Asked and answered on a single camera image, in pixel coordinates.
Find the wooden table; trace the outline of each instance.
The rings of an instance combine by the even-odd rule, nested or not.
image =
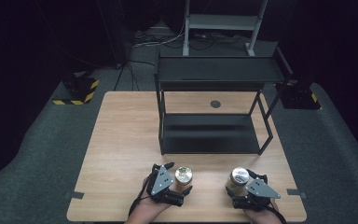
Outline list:
[[[243,112],[255,98],[253,92],[170,92],[167,110],[176,112]],[[218,100],[220,108],[210,102]],[[253,122],[260,142],[267,131],[258,108]],[[179,166],[193,170],[193,189],[182,207],[173,206],[156,222],[245,222],[240,209],[234,209],[227,196],[225,182],[235,167],[244,167],[268,176],[268,184],[281,194],[276,200],[287,221],[307,217],[299,196],[288,195],[296,189],[282,145],[270,119],[274,134],[262,156],[253,154],[165,154],[158,145],[158,106],[153,91],[114,91],[104,98],[89,141],[67,217],[71,221],[125,221],[132,201],[153,164],[175,162],[171,176]]]

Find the equipment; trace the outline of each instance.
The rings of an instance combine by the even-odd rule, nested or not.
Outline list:
[[[190,193],[193,187],[190,186],[182,192],[176,192],[169,189],[169,186],[173,184],[173,180],[168,173],[168,170],[173,168],[173,166],[174,162],[160,166],[156,164],[153,165],[152,173],[147,177],[141,192],[139,192],[138,197],[133,201],[129,215],[141,200],[148,197],[155,203],[167,203],[179,207],[182,206],[185,196]],[[148,196],[142,198],[145,189]]]
[[[269,210],[278,217],[281,223],[286,223],[282,214],[273,206],[269,206],[271,205],[271,198],[279,199],[281,195],[268,185],[267,176],[257,175],[248,169],[246,169],[246,171],[249,173],[249,176],[254,179],[252,183],[246,186],[247,195],[237,196],[230,188],[226,187],[227,194],[232,199],[234,208],[252,209],[256,212]]]

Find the metal stand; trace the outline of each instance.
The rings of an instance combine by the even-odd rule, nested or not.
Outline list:
[[[246,30],[253,31],[251,42],[245,45],[249,56],[255,56],[254,46],[264,17],[268,0],[262,0],[257,16],[229,16],[190,14],[190,0],[186,0],[185,43],[183,56],[189,55],[188,35],[190,29]]]

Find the small black dot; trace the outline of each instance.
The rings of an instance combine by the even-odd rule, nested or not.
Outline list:
[[[220,102],[213,100],[211,101],[211,107],[213,108],[219,108],[221,106]]]

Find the black and yellow striped tape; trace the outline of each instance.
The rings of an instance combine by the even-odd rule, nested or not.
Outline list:
[[[89,88],[89,94],[85,99],[53,99],[53,104],[55,105],[85,105],[90,102],[92,97],[94,96],[94,92],[97,89],[99,84],[99,80],[95,80]]]

